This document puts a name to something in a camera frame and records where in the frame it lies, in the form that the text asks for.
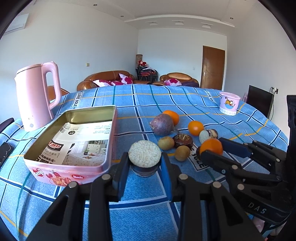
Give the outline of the orange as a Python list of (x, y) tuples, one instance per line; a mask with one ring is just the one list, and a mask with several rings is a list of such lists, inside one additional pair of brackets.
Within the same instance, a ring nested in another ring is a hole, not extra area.
[(218, 155), (223, 155), (222, 143), (216, 138), (209, 138), (201, 144), (199, 154), (204, 151), (212, 151)]
[(173, 120), (174, 126), (176, 126), (180, 121), (179, 115), (176, 112), (172, 111), (172, 110), (165, 110), (163, 112), (163, 114), (167, 114), (167, 115), (169, 115), (171, 117), (171, 119)]
[(199, 136), (200, 132), (204, 130), (204, 125), (197, 120), (193, 120), (188, 124), (188, 131), (193, 136)]

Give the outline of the dark mangosteen shell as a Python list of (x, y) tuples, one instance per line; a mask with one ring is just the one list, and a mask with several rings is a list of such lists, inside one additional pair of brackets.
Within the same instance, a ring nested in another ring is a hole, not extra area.
[(175, 135), (173, 137), (173, 140), (175, 142), (175, 148), (178, 148), (179, 146), (187, 146), (191, 149), (193, 147), (193, 139), (190, 135), (180, 133)]

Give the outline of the purple passion fruit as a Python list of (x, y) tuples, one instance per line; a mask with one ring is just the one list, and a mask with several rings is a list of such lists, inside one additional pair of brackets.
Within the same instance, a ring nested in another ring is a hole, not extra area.
[(174, 123), (171, 117), (167, 114), (159, 114), (153, 120), (150, 121), (149, 126), (151, 127), (154, 134), (159, 136), (166, 136), (174, 130)]

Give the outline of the black monitor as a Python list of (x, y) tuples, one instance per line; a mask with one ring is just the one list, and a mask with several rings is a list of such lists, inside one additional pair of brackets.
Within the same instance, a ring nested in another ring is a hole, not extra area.
[(266, 118), (270, 117), (274, 94), (249, 85), (246, 103), (260, 111)]

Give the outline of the pink cartoon cup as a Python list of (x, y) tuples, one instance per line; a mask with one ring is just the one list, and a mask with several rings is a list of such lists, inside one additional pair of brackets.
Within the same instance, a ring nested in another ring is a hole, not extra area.
[(236, 115), (241, 97), (230, 92), (220, 92), (219, 94), (221, 97), (219, 110), (226, 115)]

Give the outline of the pink metal tin box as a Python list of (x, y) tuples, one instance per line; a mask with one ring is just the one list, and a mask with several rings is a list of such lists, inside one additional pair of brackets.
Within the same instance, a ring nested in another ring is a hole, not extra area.
[(64, 112), (27, 150), (25, 165), (40, 182), (93, 182), (111, 167), (116, 118), (114, 105)]

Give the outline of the black phone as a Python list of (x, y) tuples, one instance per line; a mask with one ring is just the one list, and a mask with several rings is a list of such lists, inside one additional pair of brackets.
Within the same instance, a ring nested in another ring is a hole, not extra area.
[(13, 151), (13, 146), (4, 142), (0, 146), (0, 165), (2, 166)]

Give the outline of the brown wooden door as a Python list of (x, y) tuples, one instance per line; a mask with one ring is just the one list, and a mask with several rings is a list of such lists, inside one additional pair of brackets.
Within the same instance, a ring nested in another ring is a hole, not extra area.
[(224, 78), (225, 51), (203, 46), (201, 88), (221, 90)]

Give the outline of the pink electric kettle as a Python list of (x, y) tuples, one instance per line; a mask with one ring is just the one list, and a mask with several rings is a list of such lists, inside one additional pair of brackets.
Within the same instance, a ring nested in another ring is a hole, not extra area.
[[(55, 99), (49, 100), (46, 74), (52, 73)], [(27, 132), (37, 130), (54, 118), (52, 109), (60, 102), (62, 93), (59, 70), (55, 62), (46, 62), (24, 67), (15, 76), (18, 109)]]

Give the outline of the stacked dark chairs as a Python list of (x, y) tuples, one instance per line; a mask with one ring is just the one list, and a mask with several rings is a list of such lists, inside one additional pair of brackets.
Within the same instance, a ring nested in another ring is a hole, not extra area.
[(138, 80), (145, 80), (149, 83), (157, 82), (158, 72), (150, 68), (146, 62), (139, 60), (137, 62), (136, 73)]

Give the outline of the long brown leather sofa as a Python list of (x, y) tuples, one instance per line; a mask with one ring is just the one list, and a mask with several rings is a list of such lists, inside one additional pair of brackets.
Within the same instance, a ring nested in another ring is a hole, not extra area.
[(77, 91), (97, 88), (98, 85), (94, 83), (95, 80), (106, 80), (111, 82), (120, 81), (120, 74), (130, 77), (134, 84), (150, 84), (149, 81), (135, 80), (134, 76), (127, 71), (113, 70), (113, 71), (104, 71), (104, 72), (99, 72), (99, 73), (94, 73), (92, 75), (89, 75), (77, 85)]

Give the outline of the white air conditioner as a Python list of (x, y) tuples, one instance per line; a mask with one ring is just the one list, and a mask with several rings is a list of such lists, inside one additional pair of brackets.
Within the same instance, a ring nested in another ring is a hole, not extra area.
[(22, 14), (22, 15), (16, 16), (14, 20), (11, 22), (11, 24), (8, 26), (6, 31), (4, 32), (4, 35), (24, 29), (26, 26), (28, 17), (29, 17), (29, 14)]

